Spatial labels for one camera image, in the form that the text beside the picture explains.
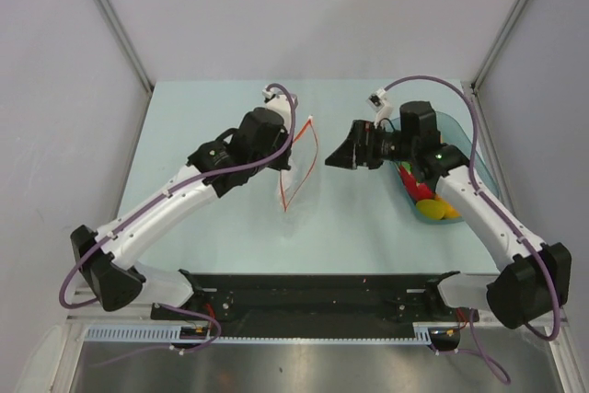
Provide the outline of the clear zip bag orange zipper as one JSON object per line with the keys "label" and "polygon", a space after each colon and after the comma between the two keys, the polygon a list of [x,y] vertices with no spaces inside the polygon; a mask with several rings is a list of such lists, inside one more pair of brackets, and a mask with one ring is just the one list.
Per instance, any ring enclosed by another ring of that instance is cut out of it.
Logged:
{"label": "clear zip bag orange zipper", "polygon": [[311,218],[319,200],[319,138],[309,115],[294,137],[289,170],[279,172],[276,199],[279,223],[287,232],[300,229]]}

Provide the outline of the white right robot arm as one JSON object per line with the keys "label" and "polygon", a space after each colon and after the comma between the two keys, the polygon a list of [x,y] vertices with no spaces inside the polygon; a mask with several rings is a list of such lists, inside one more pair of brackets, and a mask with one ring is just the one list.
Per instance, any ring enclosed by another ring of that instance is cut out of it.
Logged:
{"label": "white right robot arm", "polygon": [[444,142],[437,114],[428,101],[411,101],[399,110],[399,123],[385,127],[392,107],[372,95],[372,121],[357,122],[353,164],[370,169],[386,162],[406,173],[417,189],[429,192],[426,202],[452,208],[490,254],[497,275],[482,277],[453,272],[424,297],[426,313],[446,320],[458,307],[491,312],[506,328],[532,327],[533,320],[551,314],[553,326],[544,340],[553,341],[561,327],[572,256],[561,243],[549,245],[531,232],[484,184],[475,169],[476,155],[465,155]]}

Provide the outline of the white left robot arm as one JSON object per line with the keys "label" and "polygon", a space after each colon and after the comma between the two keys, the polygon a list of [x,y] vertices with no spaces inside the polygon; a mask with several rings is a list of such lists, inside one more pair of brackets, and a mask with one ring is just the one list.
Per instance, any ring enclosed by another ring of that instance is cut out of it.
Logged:
{"label": "white left robot arm", "polygon": [[172,227],[204,205],[246,184],[265,168],[289,169],[295,112],[271,106],[249,111],[236,128],[201,144],[179,172],[132,212],[93,230],[79,226],[70,236],[76,265],[92,298],[67,301],[67,309],[95,303],[117,311],[134,301],[171,307],[182,318],[197,317],[203,297],[181,271],[144,266],[139,259]]}

